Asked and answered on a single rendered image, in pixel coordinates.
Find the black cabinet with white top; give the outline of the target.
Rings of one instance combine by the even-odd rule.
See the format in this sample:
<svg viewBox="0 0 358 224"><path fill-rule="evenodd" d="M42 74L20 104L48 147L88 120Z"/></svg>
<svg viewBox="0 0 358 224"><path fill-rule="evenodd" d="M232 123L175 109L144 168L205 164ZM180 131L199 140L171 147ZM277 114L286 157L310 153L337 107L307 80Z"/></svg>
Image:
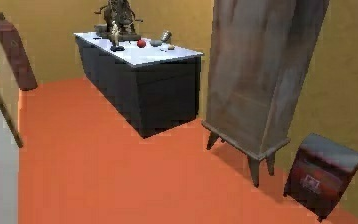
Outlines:
<svg viewBox="0 0 358 224"><path fill-rule="evenodd" d="M141 137L198 115L201 52L166 44L140 48L135 41L114 52L94 32L77 33L75 41L86 77Z"/></svg>

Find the tall grey wooden cupboard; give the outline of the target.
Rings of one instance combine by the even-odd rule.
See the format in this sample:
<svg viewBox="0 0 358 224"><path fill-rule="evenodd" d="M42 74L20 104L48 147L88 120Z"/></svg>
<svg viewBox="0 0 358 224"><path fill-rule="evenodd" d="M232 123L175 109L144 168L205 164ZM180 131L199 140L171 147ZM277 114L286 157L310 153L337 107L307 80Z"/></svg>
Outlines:
<svg viewBox="0 0 358 224"><path fill-rule="evenodd" d="M330 0L214 0L207 147L220 139L274 174Z"/></svg>

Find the small pale figurine on black base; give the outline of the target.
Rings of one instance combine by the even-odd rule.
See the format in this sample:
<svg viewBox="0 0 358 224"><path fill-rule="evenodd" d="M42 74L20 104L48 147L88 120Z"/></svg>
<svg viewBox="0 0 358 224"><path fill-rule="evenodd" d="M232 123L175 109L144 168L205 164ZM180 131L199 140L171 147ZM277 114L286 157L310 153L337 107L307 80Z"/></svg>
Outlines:
<svg viewBox="0 0 358 224"><path fill-rule="evenodd" d="M119 29L115 21L112 22L112 28L110 31L110 40L112 46L110 48L111 51L124 51L125 48L119 45Z"/></svg>

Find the dark bronze statue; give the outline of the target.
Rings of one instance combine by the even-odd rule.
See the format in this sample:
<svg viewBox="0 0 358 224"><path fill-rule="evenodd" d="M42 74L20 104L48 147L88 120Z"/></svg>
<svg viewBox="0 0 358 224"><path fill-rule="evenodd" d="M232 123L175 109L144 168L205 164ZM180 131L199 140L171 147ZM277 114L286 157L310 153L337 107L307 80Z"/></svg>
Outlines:
<svg viewBox="0 0 358 224"><path fill-rule="evenodd" d="M141 36L136 33L134 23L142 22L142 19L136 18L128 0L108 0L106 5L95 11L95 14L103 15L106 22L103 28L97 29L100 36L109 38L111 30L117 26L120 41L141 39Z"/></svg>

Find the dark red bin with grey lid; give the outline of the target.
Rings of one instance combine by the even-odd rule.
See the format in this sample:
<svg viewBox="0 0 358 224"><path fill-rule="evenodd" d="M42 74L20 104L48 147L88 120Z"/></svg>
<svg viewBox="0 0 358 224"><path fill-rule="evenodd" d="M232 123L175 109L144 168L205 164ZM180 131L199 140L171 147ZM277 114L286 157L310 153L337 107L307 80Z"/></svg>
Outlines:
<svg viewBox="0 0 358 224"><path fill-rule="evenodd" d="M322 222L339 203L357 170L358 151L311 133L298 147L283 196L292 197Z"/></svg>

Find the dark red tall cylinder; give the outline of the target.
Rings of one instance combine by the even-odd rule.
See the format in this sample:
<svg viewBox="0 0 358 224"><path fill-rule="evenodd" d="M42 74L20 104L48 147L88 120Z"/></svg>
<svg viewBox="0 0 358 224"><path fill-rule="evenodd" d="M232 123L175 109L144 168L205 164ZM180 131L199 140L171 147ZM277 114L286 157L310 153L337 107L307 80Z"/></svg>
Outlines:
<svg viewBox="0 0 358 224"><path fill-rule="evenodd" d="M30 91L38 87L29 58L18 29L0 12L0 43L6 54L20 90Z"/></svg>

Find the brown wooden door frame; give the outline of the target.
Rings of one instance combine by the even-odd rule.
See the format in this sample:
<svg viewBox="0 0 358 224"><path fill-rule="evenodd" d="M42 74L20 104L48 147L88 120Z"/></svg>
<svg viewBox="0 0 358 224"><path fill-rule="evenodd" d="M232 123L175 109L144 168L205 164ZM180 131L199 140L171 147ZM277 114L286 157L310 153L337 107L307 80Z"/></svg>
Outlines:
<svg viewBox="0 0 358 224"><path fill-rule="evenodd" d="M9 111L8 111L4 101L3 101L1 93L0 93L0 111L2 112L2 116L5 119L6 124L7 124L8 128L10 129L17 146L19 148L22 148L23 147L23 141L22 141L22 139L20 137L20 134L19 134L19 131L15 127L14 122L13 122L13 120L11 118L11 115L9 114Z"/></svg>

